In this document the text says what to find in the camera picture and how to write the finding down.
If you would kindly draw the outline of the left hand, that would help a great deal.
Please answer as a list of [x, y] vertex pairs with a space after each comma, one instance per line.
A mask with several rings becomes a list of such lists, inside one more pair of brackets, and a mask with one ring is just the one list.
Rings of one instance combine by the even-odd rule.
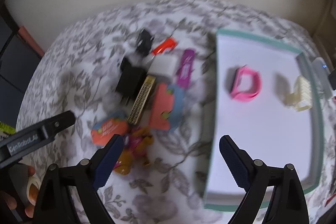
[[41, 180], [34, 167], [17, 163], [1, 169], [1, 200], [17, 220], [33, 219]]

